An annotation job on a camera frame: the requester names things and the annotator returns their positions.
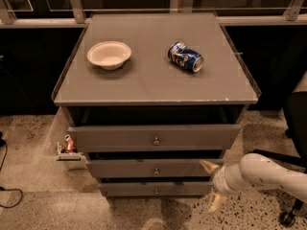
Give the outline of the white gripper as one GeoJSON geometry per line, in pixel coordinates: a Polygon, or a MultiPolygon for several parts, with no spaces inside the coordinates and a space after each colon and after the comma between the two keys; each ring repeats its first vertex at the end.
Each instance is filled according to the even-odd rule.
{"type": "Polygon", "coordinates": [[[222,166],[207,160],[201,160],[201,165],[207,173],[214,173],[213,184],[215,189],[222,193],[212,193],[209,199],[209,212],[218,211],[226,202],[225,194],[234,193],[239,190],[238,177],[239,170],[237,165],[222,166]]]}

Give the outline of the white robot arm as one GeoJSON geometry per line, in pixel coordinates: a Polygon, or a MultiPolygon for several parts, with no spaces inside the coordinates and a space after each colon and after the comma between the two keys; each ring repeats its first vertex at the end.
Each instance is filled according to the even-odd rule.
{"type": "Polygon", "coordinates": [[[307,202],[307,174],[286,169],[261,154],[246,154],[230,166],[219,166],[209,160],[201,160],[200,164],[212,175],[214,190],[209,212],[217,211],[228,194],[245,190],[280,189],[307,202]]]}

